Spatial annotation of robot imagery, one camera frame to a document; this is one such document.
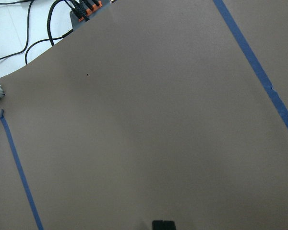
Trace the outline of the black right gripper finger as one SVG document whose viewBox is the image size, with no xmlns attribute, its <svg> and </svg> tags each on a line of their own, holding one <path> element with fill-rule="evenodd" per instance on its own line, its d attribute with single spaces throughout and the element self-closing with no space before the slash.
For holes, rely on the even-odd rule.
<svg viewBox="0 0 288 230">
<path fill-rule="evenodd" d="M 153 220 L 152 230 L 176 230 L 176 225 L 171 220 Z"/>
</svg>

